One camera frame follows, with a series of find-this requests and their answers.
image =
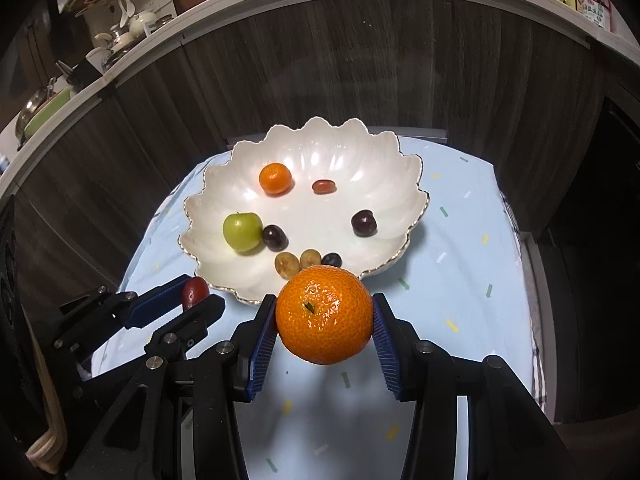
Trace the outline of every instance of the small orange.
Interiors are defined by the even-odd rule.
[[[264,192],[269,195],[280,195],[293,184],[289,168],[279,162],[272,162],[262,168],[258,180]]]
[[[280,291],[276,325],[292,354],[331,365],[365,347],[373,330],[373,304],[367,289],[348,270],[311,266]]]

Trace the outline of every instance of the green bowl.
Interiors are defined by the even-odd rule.
[[[55,94],[46,103],[44,103],[38,113],[33,116],[33,119],[24,128],[24,139],[31,139],[33,134],[37,132],[40,127],[47,122],[51,116],[56,113],[62,106],[69,101],[71,97],[71,86],[63,88],[60,92]]]

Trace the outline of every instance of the table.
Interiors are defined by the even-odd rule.
[[[501,355],[531,390],[531,328],[520,247],[492,165],[424,140],[401,137],[400,145],[403,153],[422,157],[420,187],[429,191],[431,204],[405,255],[366,278],[367,289],[383,292],[396,317],[410,321],[419,336],[452,355],[473,360]],[[199,164],[164,200],[121,290],[141,294],[180,274],[193,274],[195,261],[177,243],[188,228],[182,204],[202,189],[206,166],[223,164],[229,156],[222,153]],[[218,294],[226,300],[225,313],[188,357],[230,338],[240,322],[255,315],[255,307]],[[94,354],[94,374],[143,354],[153,330],[181,311],[178,306],[142,330],[118,332]],[[283,479],[391,480],[402,471],[414,404],[400,404],[386,389],[373,342],[353,358],[323,367],[290,354],[278,339],[263,390],[251,404],[236,404],[236,411],[252,480],[274,474]],[[466,399],[460,397],[460,480],[466,479],[467,447]],[[193,471],[188,460],[183,467]]]

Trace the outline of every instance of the scalloped bowl rim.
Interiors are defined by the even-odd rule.
[[[367,130],[366,125],[357,118],[351,118],[348,119],[346,121],[344,121],[343,124],[341,124],[340,126],[333,126],[331,123],[329,123],[326,119],[319,117],[319,116],[315,116],[310,118],[301,128],[297,128],[297,129],[292,129],[290,126],[286,126],[285,124],[274,124],[271,128],[269,128],[269,131],[267,132],[267,134],[265,135],[264,139],[259,140],[257,142],[254,142],[252,140],[239,140],[238,142],[235,143],[235,145],[233,146],[233,148],[231,149],[231,154],[229,156],[229,160],[224,162],[223,164],[213,164],[213,163],[209,163],[207,164],[207,166],[204,168],[203,172],[202,172],[202,190],[199,191],[198,193],[194,193],[193,195],[189,195],[188,197],[186,197],[183,201],[182,201],[182,209],[184,211],[184,214],[186,215],[186,217],[189,219],[189,227],[180,233],[180,235],[178,235],[178,245],[180,246],[180,248],[186,253],[188,254],[191,258],[193,258],[196,261],[196,270],[194,272],[194,276],[199,276],[201,278],[203,278],[206,282],[207,285],[209,285],[209,288],[213,288],[214,290],[220,290],[223,292],[229,292],[231,294],[234,295],[234,297],[236,298],[236,300],[240,301],[241,303],[245,303],[245,304],[251,304],[251,305],[260,305],[263,301],[264,298],[261,298],[260,300],[251,300],[249,298],[242,298],[238,292],[231,287],[228,286],[223,286],[223,285],[216,285],[215,283],[211,283],[209,280],[207,280],[204,276],[201,276],[198,273],[198,270],[200,269],[201,266],[201,262],[198,259],[198,257],[195,254],[192,254],[191,252],[189,252],[182,244],[182,236],[187,234],[187,232],[189,232],[191,230],[191,227],[193,225],[193,219],[191,219],[191,216],[189,215],[189,211],[187,208],[187,200],[191,197],[191,196],[197,196],[197,195],[202,195],[206,189],[207,189],[207,170],[209,169],[210,166],[226,166],[227,164],[231,163],[231,161],[233,160],[233,156],[234,156],[234,152],[236,150],[236,146],[238,146],[239,144],[254,144],[255,146],[259,146],[260,144],[264,143],[265,141],[267,141],[269,133],[274,129],[274,128],[280,128],[280,127],[284,127],[284,128],[288,128],[289,130],[292,130],[293,132],[299,132],[301,130],[303,130],[310,122],[312,121],[317,121],[317,120],[321,120],[322,122],[324,122],[325,124],[327,124],[328,126],[332,127],[332,128],[340,128],[342,126],[344,126],[345,124],[354,121],[357,123],[360,123],[361,126],[364,128],[364,130],[370,135],[370,136],[374,136],[374,135],[379,135],[382,133],[391,133],[393,134],[393,136],[396,139],[396,144],[397,144],[397,148],[398,148],[398,153],[400,153],[402,156],[408,156],[405,155],[404,153],[402,153],[402,151],[400,150],[400,139],[398,137],[398,134],[396,134],[395,132],[392,132],[390,130],[385,130],[384,132],[380,132],[379,134],[372,134]],[[411,241],[411,231],[413,230],[413,228],[415,228],[416,225],[418,225],[418,222],[422,219],[422,216],[424,215],[425,211],[427,211],[427,208],[429,206],[429,203],[431,201],[431,197],[429,195],[429,193],[427,191],[424,191],[423,189],[420,189],[420,179],[422,177],[422,172],[424,171],[424,161],[422,160],[422,157],[420,155],[417,154],[411,154],[414,156],[417,156],[418,159],[420,160],[420,173],[418,174],[418,178],[416,180],[415,186],[418,190],[418,192],[422,193],[424,195],[424,205],[422,206],[420,213],[418,214],[417,218],[412,222],[411,225],[409,225],[409,227],[406,229],[405,233],[404,233],[404,243],[402,244],[402,246],[385,262],[383,262],[382,264],[372,268],[372,269],[365,269],[363,270],[358,276],[357,278],[359,280],[362,280],[364,277],[366,276],[370,276],[370,275],[374,275],[377,274],[379,272],[382,272],[382,270],[386,269],[387,267],[390,267],[391,265],[393,265],[394,263],[396,263],[396,261],[398,261],[400,259],[400,257],[404,254],[404,252],[406,251],[407,247],[409,246],[409,243]]]

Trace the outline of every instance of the screw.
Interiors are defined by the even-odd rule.
[[[487,357],[486,362],[491,368],[496,368],[497,370],[502,368],[502,366],[504,365],[504,361],[502,360],[502,358],[498,357],[497,355],[490,355],[489,357]]]
[[[234,345],[232,341],[220,341],[216,345],[216,352],[218,352],[219,354],[228,354],[235,347],[236,345]]]
[[[158,357],[157,355],[154,355],[153,357],[150,357],[146,360],[146,367],[149,368],[149,370],[155,370],[156,368],[159,368],[161,366],[162,358]]]
[[[420,339],[420,341],[415,343],[415,349],[421,354],[430,354],[435,350],[433,343],[425,341],[424,339]]]

